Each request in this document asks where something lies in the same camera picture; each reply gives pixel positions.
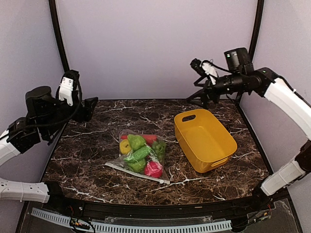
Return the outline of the red carrot with leaves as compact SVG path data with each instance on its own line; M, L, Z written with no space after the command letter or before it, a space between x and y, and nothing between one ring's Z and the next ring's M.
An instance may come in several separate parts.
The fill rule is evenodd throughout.
M125 134L122 135L121 141L127 139L127 136L128 135L125 135ZM163 140L161 140L160 138L158 138L157 135L154 135L154 134L143 134L140 136L142 136L146 141L144 146L151 147L151 149L154 152L156 152L158 154L161 153L165 157L166 143Z

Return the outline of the green grape bunch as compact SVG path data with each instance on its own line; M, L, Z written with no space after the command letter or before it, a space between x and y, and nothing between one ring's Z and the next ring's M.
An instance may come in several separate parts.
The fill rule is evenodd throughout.
M158 162L161 165L164 163L164 156L160 153L156 153L153 150L150 152L149 154L149 158L154 161L154 162Z

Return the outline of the yellow lemon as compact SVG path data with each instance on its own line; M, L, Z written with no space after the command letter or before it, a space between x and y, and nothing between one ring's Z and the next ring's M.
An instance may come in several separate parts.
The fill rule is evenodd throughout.
M122 155L128 154L131 151L131 146L128 139L122 140L120 142L120 152Z

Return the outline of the green pear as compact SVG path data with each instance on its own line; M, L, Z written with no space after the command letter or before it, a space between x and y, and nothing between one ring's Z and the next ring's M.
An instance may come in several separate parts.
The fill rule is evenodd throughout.
M128 134L127 139L132 150L138 150L146 143L145 139L138 134Z

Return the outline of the green bitter cucumber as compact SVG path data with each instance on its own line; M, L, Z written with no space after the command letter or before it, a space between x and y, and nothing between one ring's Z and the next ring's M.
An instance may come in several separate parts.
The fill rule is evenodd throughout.
M125 162L134 162L147 157L151 152L151 147L143 146L135 152L130 152L125 158Z

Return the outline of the polka dot zip bag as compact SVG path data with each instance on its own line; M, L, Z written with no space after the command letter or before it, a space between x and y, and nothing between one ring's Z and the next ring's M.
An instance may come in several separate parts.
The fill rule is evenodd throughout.
M170 184L165 169L166 142L156 134L140 134L132 130L119 133L119 157L105 163L107 167L130 175Z

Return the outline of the red apple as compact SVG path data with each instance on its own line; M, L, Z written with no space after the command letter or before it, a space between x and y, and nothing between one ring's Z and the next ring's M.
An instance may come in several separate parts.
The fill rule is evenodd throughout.
M150 161L147 163L144 174L153 178L160 178L163 173L163 167L160 163L155 161Z

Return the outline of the green apple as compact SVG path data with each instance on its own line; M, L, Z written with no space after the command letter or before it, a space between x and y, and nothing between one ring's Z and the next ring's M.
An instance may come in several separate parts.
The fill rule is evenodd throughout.
M128 169L135 173L141 173L144 170L146 164L147 162L144 158L134 162L126 162Z

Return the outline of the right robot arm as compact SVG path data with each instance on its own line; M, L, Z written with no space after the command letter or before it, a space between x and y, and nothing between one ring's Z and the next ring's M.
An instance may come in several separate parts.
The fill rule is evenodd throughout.
M218 103L222 95L256 93L275 106L274 111L249 107L251 122L257 127L262 141L285 139L283 150L291 150L302 137L311 137L311 103L300 95L290 82L303 90L311 89L311 57L304 50L287 49L278 55L268 53L265 67L254 68L251 53L246 48L225 52L227 68L218 76L219 67L209 60L193 59L190 66L199 74L194 83L199 90L188 97L188 102L207 108L210 102Z

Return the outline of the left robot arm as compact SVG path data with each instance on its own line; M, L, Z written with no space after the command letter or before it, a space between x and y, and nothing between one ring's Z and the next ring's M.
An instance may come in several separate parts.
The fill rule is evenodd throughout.
M79 101L78 91L73 92L73 106L52 97L48 86L37 87L25 95L27 115L20 117L0 136L0 163L25 153L41 141L51 144L63 126L73 120L88 122L93 116L97 97ZM49 202L57 211L69 207L56 182L23 183L0 180L0 199Z

